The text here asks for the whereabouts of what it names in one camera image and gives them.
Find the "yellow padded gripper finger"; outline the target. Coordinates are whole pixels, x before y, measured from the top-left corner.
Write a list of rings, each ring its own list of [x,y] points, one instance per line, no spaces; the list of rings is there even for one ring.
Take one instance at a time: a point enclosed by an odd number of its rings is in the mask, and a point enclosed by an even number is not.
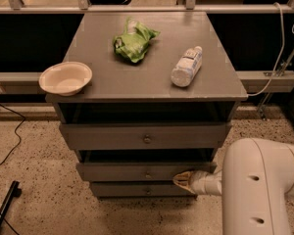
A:
[[[192,175],[193,171],[179,173],[173,177],[172,182],[176,186],[194,194],[194,190],[192,189]]]

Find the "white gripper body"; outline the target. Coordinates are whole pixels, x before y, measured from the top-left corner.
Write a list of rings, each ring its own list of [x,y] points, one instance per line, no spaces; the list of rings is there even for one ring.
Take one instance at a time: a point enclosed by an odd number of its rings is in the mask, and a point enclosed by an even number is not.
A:
[[[221,170],[217,173],[208,173],[207,171],[197,170],[191,175],[189,186],[196,195],[220,196],[221,181]]]

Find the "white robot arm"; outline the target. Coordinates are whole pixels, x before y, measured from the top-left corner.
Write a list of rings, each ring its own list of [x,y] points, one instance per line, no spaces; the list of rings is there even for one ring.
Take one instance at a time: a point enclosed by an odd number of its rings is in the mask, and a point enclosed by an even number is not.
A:
[[[222,201],[222,235],[291,235],[285,199],[294,198],[294,145],[258,138],[232,143],[222,170],[185,171],[173,183]]]

